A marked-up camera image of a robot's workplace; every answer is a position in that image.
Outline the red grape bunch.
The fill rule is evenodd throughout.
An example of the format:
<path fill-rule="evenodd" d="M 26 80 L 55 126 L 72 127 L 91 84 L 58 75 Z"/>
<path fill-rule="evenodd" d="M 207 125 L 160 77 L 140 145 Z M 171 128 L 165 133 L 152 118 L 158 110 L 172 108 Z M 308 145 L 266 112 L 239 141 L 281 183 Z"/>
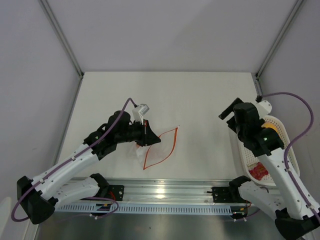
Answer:
<path fill-rule="evenodd" d="M 261 162 L 258 162 L 254 168 L 249 170 L 249 173 L 254 179 L 258 181 L 261 181 L 263 177 L 269 174 L 269 172 Z"/>

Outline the clear zip top bag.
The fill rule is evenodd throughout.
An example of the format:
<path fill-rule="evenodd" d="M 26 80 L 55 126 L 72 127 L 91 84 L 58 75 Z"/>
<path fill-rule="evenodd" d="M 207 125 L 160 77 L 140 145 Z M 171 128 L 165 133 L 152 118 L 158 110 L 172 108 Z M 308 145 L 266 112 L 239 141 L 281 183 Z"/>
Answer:
<path fill-rule="evenodd" d="M 133 142 L 129 144 L 126 156 L 137 161 L 143 170 L 162 164 L 175 154 L 178 143 L 180 125 L 158 128 L 154 132 L 161 142 L 151 146 L 139 146 Z"/>

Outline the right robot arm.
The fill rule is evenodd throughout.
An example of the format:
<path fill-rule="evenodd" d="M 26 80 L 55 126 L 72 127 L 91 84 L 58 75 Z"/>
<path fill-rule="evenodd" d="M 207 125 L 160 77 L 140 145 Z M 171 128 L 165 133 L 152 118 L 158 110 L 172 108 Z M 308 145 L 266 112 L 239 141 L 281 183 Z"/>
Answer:
<path fill-rule="evenodd" d="M 272 106 L 258 97 L 256 103 L 236 98 L 220 115 L 272 177 L 281 200 L 256 185 L 250 178 L 239 176 L 230 181 L 228 196 L 234 202 L 242 199 L 254 204 L 275 223 L 278 232 L 286 240 L 297 240 L 320 226 L 320 204 L 307 190 L 288 160 L 290 147 L 285 146 L 279 134 L 264 127 L 264 117 Z"/>

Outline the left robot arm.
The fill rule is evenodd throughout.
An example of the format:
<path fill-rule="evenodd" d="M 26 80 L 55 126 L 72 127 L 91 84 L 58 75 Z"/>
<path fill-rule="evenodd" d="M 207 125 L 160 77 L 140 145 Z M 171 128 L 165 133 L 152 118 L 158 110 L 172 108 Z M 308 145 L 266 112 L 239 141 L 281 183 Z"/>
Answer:
<path fill-rule="evenodd" d="M 43 223 L 56 209 L 82 199 L 103 200 L 108 196 L 109 183 L 99 173 L 91 174 L 78 183 L 68 184 L 76 174 L 98 163 L 122 143 L 134 142 L 148 147 L 161 142 L 152 131 L 149 121 L 131 121 L 129 113 L 119 110 L 108 118 L 65 161 L 45 172 L 16 182 L 17 205 L 32 224 Z"/>

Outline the orange fruit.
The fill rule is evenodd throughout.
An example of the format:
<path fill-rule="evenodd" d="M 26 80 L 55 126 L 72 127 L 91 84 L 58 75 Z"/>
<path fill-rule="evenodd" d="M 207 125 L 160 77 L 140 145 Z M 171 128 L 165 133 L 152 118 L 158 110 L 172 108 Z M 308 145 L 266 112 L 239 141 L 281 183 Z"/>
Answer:
<path fill-rule="evenodd" d="M 272 124 L 271 122 L 265 122 L 263 125 L 262 125 L 262 127 L 264 127 L 264 128 L 270 128 L 270 129 L 273 129 L 273 130 L 277 130 L 277 127 L 274 125 L 274 124 Z"/>

